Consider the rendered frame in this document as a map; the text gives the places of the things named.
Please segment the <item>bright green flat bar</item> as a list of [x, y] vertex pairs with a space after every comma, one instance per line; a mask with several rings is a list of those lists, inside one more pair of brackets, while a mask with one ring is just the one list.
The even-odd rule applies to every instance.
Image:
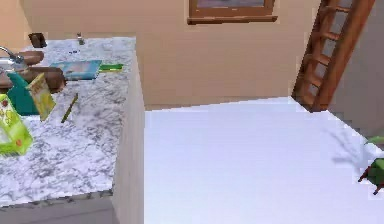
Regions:
[[123, 69], [123, 64], [102, 64], [99, 67], [99, 72], [117, 72]]

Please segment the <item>brown framed window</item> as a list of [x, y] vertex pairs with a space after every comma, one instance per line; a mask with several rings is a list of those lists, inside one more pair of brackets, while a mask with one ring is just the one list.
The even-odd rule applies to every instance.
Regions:
[[275, 22], [275, 0], [189, 0], [187, 24]]

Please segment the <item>marble top kitchen counter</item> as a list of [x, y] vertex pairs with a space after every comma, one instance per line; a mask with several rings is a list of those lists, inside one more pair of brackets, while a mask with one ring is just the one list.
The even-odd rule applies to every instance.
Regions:
[[95, 59], [124, 66], [68, 82], [46, 122], [25, 118], [33, 145], [0, 158], [0, 224], [144, 224], [145, 108], [134, 38], [51, 40], [43, 52], [45, 66]]

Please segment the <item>light blue book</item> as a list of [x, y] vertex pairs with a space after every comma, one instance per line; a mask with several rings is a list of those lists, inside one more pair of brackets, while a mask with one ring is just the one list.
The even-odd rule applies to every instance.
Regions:
[[101, 60], [67, 61], [52, 63], [51, 67], [61, 69], [66, 80], [92, 80], [96, 78], [101, 63]]

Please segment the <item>green pencil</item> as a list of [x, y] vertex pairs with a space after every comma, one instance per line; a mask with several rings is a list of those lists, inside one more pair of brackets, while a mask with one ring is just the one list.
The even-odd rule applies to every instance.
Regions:
[[65, 121], [68, 119], [68, 117], [69, 117], [69, 115], [70, 115], [70, 113], [71, 113], [71, 111], [72, 111], [72, 108], [73, 108], [74, 104], [75, 104], [76, 101], [78, 100], [78, 97], [79, 97], [79, 94], [76, 93], [75, 96], [73, 97], [73, 99], [72, 99], [72, 101], [71, 101], [69, 107], [67, 108], [67, 110], [66, 110], [64, 116], [62, 117], [62, 119], [61, 119], [61, 123], [65, 123]]

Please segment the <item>brown wooden ladder shelf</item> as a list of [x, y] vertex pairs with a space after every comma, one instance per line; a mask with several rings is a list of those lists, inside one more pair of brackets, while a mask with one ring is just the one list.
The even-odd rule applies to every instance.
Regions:
[[321, 0], [292, 98], [309, 112], [328, 109], [376, 0]]

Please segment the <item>brown bread loaf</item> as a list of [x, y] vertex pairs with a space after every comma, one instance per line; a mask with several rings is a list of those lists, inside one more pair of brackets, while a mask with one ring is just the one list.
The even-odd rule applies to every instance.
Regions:
[[[20, 73], [28, 83], [32, 82], [39, 74], [43, 73], [51, 93], [60, 92], [66, 85], [63, 71], [54, 67], [29, 67]], [[4, 71], [0, 72], [0, 93], [7, 93], [13, 84]]]
[[42, 51], [24, 51], [19, 52], [19, 55], [24, 58], [28, 66], [36, 65], [44, 59], [44, 53]]

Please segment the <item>yellow green paper packet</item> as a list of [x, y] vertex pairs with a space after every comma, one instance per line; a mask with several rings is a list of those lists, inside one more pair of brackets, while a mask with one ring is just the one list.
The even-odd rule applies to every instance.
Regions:
[[54, 109], [56, 102], [53, 100], [44, 74], [40, 73], [34, 78], [33, 81], [27, 85], [27, 90], [33, 99], [40, 120], [45, 121]]

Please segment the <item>dark brown cup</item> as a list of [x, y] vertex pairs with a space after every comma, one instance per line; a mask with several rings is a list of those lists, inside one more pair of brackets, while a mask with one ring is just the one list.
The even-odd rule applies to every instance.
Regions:
[[42, 33], [31, 33], [28, 37], [34, 48], [44, 48], [47, 46], [45, 37]]

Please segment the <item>teal green box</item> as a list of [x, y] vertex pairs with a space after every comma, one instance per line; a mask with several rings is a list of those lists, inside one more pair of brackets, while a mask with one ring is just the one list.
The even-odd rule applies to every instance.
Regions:
[[11, 100], [16, 112], [21, 116], [38, 115], [33, 98], [27, 89], [28, 83], [17, 72], [8, 72], [7, 76], [12, 82], [7, 96]]

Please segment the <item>lime green carton box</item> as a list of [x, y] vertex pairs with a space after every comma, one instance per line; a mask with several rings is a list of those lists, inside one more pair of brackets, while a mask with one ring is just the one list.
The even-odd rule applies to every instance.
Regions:
[[33, 138], [6, 94], [0, 94], [0, 155], [24, 155]]

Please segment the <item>silver sink faucet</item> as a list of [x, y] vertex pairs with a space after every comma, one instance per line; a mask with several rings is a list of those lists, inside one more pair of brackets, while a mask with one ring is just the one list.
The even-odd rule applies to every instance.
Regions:
[[23, 64], [24, 63], [24, 57], [21, 55], [16, 55], [13, 53], [11, 50], [4, 46], [0, 46], [0, 50], [4, 51], [5, 53], [8, 54], [7, 58], [0, 58], [0, 61], [10, 61], [12, 63], [17, 63], [17, 64]]

